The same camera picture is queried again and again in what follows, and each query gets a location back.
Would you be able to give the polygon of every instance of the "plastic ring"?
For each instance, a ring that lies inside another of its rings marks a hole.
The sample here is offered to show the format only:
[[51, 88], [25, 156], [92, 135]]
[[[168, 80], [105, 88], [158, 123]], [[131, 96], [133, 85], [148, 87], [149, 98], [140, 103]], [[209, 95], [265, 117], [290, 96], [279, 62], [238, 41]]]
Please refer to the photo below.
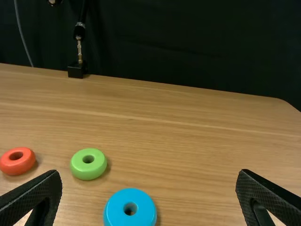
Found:
[[157, 211], [152, 199], [135, 188], [115, 193], [103, 211], [104, 226], [155, 226]]
[[70, 161], [72, 174], [81, 180], [93, 180], [105, 171], [107, 160], [96, 148], [85, 148], [76, 152]]
[[8, 175], [20, 175], [30, 170], [36, 162], [35, 154], [27, 147], [16, 147], [0, 158], [0, 170]]

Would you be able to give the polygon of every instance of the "wooden table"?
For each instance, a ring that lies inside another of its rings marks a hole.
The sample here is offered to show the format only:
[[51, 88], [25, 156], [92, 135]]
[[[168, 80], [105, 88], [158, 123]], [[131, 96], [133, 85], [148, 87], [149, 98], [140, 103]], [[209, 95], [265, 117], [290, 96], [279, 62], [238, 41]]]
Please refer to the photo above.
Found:
[[[26, 146], [39, 162], [21, 176], [0, 173], [0, 194], [57, 169], [57, 226], [103, 225], [105, 203], [127, 187], [153, 198], [158, 226], [243, 226], [241, 169], [301, 195], [300, 116], [275, 98], [0, 64], [0, 155]], [[109, 160], [93, 181], [69, 170], [86, 147]]]

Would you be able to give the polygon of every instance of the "green donut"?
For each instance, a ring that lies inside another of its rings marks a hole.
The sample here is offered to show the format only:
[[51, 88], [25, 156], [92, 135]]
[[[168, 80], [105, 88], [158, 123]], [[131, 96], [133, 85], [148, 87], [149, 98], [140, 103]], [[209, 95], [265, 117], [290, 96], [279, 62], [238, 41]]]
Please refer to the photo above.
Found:
[[93, 180], [105, 171], [107, 160], [96, 148], [85, 148], [76, 152], [70, 161], [72, 174], [81, 180]]

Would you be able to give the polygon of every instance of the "blue ring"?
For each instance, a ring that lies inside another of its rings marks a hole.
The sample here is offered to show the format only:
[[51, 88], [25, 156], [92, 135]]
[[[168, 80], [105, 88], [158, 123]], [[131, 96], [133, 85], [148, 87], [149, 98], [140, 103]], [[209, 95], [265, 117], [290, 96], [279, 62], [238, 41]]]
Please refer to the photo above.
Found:
[[[135, 214], [125, 213], [127, 206], [134, 207]], [[153, 200], [143, 191], [127, 188], [115, 193], [103, 211], [104, 226], [155, 226], [157, 211]]]

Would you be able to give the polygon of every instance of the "black backdrop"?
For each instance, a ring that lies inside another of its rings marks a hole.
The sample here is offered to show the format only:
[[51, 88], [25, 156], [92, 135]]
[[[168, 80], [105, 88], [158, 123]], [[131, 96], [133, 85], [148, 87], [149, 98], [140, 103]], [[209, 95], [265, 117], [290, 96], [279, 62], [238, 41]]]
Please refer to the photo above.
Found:
[[[81, 0], [17, 0], [35, 67], [66, 70]], [[14, 3], [0, 6], [0, 62], [29, 65]], [[301, 109], [298, 0], [89, 0], [89, 73], [278, 97]]]

